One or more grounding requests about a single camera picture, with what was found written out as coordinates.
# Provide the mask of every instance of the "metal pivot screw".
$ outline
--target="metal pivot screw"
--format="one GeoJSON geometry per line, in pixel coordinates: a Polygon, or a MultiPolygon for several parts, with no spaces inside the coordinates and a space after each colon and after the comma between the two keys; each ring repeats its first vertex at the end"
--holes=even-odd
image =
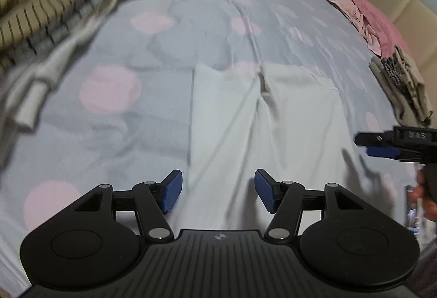
{"type": "Polygon", "coordinates": [[[154,239],[165,239],[170,235],[170,231],[165,228],[153,228],[149,230],[149,236],[154,239]]]}
{"type": "Polygon", "coordinates": [[[290,236],[290,232],[284,228],[273,228],[268,232],[269,237],[273,239],[287,239],[290,236]]]}

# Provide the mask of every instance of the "blue gripper pad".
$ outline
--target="blue gripper pad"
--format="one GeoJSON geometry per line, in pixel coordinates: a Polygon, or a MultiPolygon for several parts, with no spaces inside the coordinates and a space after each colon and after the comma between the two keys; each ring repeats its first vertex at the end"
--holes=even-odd
{"type": "Polygon", "coordinates": [[[263,201],[266,210],[272,214],[276,213],[278,203],[274,199],[272,184],[259,171],[255,172],[254,182],[255,190],[261,198],[261,201],[263,201]]]}
{"type": "Polygon", "coordinates": [[[379,147],[379,146],[369,146],[366,150],[367,155],[376,156],[379,158],[395,158],[401,154],[401,151],[397,148],[389,147],[379,147]]]}
{"type": "Polygon", "coordinates": [[[161,212],[163,214],[170,213],[174,204],[178,200],[179,194],[182,191],[182,172],[179,173],[171,180],[164,190],[163,200],[161,202],[161,212]]]}

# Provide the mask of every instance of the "white cloth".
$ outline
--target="white cloth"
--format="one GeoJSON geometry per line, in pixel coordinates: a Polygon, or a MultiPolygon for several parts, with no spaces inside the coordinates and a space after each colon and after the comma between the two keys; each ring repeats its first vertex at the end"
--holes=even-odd
{"type": "Polygon", "coordinates": [[[352,142],[330,79],[296,65],[262,64],[257,75],[197,65],[193,92],[191,165],[169,215],[175,233],[265,230],[272,215],[254,189],[259,168],[307,189],[346,184],[342,152],[353,154],[352,142]]]}

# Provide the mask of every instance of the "beige headboard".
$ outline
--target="beige headboard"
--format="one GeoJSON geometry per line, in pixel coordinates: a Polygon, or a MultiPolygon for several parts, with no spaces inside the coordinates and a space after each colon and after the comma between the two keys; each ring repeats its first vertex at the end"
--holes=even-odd
{"type": "Polygon", "coordinates": [[[401,32],[425,80],[437,108],[437,15],[419,0],[369,0],[384,12],[401,32]]]}

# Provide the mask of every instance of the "bedsheet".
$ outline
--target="bedsheet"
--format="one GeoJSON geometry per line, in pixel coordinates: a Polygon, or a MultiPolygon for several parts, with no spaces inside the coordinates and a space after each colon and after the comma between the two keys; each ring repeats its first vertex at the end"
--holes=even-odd
{"type": "MultiPolygon", "coordinates": [[[[254,174],[323,189],[347,186],[353,145],[331,79],[297,65],[262,63],[257,74],[194,69],[190,167],[170,226],[265,232],[273,214],[259,199],[254,174]]],[[[299,231],[320,219],[307,212],[299,231]]]]}
{"type": "MultiPolygon", "coordinates": [[[[25,235],[101,183],[126,190],[189,167],[194,66],[252,73],[264,62],[332,80],[350,136],[396,124],[372,53],[325,0],[129,0],[76,53],[34,134],[0,175],[0,287],[27,286],[25,235]]],[[[346,186],[399,222],[415,168],[353,146],[346,186]]],[[[337,182],[337,179],[326,179],[337,182]]]]}

